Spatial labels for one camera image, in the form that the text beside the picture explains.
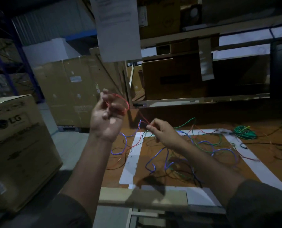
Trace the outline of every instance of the sticker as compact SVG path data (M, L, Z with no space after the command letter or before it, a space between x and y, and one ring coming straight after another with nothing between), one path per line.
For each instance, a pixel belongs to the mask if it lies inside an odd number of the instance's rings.
M3 183L0 182L0 194L4 194L7 191Z
M70 77L70 81L71 82L80 82L82 81L82 78L81 76L73 76L73 77Z
M138 7L138 21L139 27L148 26L146 6Z

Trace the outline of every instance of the blue metal rack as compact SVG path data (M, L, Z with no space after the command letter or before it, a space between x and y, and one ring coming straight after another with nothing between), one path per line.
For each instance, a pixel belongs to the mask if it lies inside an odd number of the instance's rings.
M24 69L24 72L26 72L30 78L30 81L33 85L33 89L34 89L34 92L36 93L37 95L37 98L38 98L38 103L39 102L43 102L43 95L41 94L41 90L40 90L40 87L37 83L37 80L35 79L35 76L32 72L32 69L29 65L29 62L27 60L27 57L23 51L23 48L22 48L22 44L20 42L20 39L16 33L16 30L14 28L14 25L12 23L12 21L8 18L6 18L4 15L2 15L0 17L0 30L2 30L4 33L6 33L7 36L4 36L4 37L1 37L1 38L8 38L8 39L11 39L21 57L21 60L22 60L22 63L12 63L12 64L6 64L2 61L1 57L0 57L0 69L3 71L5 77L6 77L6 80L13 92L14 95L18 95L18 91L16 89L16 87L14 86L10 76L9 76L9 69L8 67L16 67L17 68L17 71L20 71L20 70L23 70Z

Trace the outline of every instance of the coiled green wire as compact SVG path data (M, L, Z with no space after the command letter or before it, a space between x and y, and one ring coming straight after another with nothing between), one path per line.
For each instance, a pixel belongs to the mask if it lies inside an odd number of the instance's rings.
M245 140L253 140L257 138L256 133L249 129L249 126L237 126L234 129L234 134Z

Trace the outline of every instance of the sleeve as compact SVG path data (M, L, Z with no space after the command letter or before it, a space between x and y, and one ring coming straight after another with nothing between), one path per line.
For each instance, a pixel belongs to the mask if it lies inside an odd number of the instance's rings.
M246 180L230 199L227 217L233 227L282 227L282 191Z
M92 227L92 222L80 203L67 195L58 194L33 226L43 227Z

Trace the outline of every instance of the table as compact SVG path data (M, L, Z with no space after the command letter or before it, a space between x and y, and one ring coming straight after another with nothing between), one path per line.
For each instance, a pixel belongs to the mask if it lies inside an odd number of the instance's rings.
M251 129L256 130L260 136L257 140L251 141L242 139L242 142L282 143L282 106L270 99L133 109L124 119L122 133L131 135L135 132L141 119L140 112L148 120L158 117L168 121L172 126L182 125L190 118L196 117L196 124L202 130L220 128L222 130L219 131L226 132L221 135L223 143L220 148L230 148L228 140L234 139L230 131L238 125L251 126ZM191 126L192 123L189 123L180 129L189 131ZM145 169L145 164L163 148L162 144L154 141L154 138L147 137L149 135L147 133L143 143L133 148L127 155L126 163L124 158L117 163L119 157L110 155L107 166L114 170L105 172L99 204L164 211L225 213L224 208L205 184L201 189L193 181L186 180L180 175L165 174L163 168L166 152L162 151L154 159L156 171L149 175L150 172ZM138 132L135 137L127 138L127 144L129 146L136 144L140 139L139 136ZM201 140L205 138L212 143L219 140L218 135L199 135L198 138ZM247 154L251 155L249 157L258 158L260 161L239 158L234 166L235 159L231 152L221 153L216 155L216 158L246 178L261 180L282 189L282 146L247 144L248 149L244 149L239 146L241 142L237 139L236 141L236 149L239 152L247 151ZM113 150L121 152L124 146L125 138L118 136L113 143ZM188 167L184 165L179 165L177 168L188 171Z

